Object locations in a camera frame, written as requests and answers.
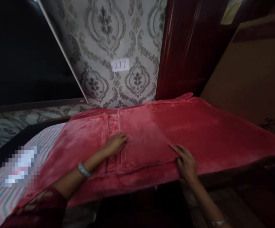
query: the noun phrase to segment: folded blanket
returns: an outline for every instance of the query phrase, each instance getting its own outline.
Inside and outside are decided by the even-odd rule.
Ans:
[[[125,131],[129,141],[74,194],[68,207],[179,179],[170,143],[191,150],[199,174],[218,172],[275,156],[275,135],[212,107],[191,93],[123,109],[74,115],[41,167],[37,187],[28,187],[19,206],[88,158],[107,139]]]

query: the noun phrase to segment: dark wooden door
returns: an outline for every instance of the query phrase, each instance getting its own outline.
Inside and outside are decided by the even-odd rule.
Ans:
[[[229,0],[169,0],[156,100],[199,96],[239,23],[266,16],[275,0],[244,0],[230,25],[221,25]]]

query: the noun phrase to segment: striped mattress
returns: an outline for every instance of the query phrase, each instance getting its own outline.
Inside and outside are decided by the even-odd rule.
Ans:
[[[53,146],[53,143],[57,139],[65,124],[66,123],[61,123],[50,126],[42,130],[39,134],[27,142],[27,146],[40,146],[41,164],[45,161],[50,149]],[[2,187],[2,168],[0,169],[0,225],[3,223],[5,218],[11,214],[25,189],[26,188],[24,187]]]

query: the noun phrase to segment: bracelet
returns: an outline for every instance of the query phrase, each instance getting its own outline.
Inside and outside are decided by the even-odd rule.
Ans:
[[[226,219],[224,219],[222,221],[218,221],[218,222],[211,221],[211,222],[213,223],[213,226],[223,226],[225,223],[228,222],[228,218],[226,217],[226,215],[225,215],[225,218]]]
[[[89,178],[89,177],[92,176],[92,174],[89,173],[89,172],[85,169],[85,167],[83,166],[83,164],[81,163],[81,161],[78,163],[77,167],[78,167],[79,171],[81,172],[81,174],[82,174],[84,177]]]

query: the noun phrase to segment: white sticker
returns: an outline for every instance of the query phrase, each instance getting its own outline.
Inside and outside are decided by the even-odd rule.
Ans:
[[[113,72],[129,70],[129,59],[119,59],[111,62]]]

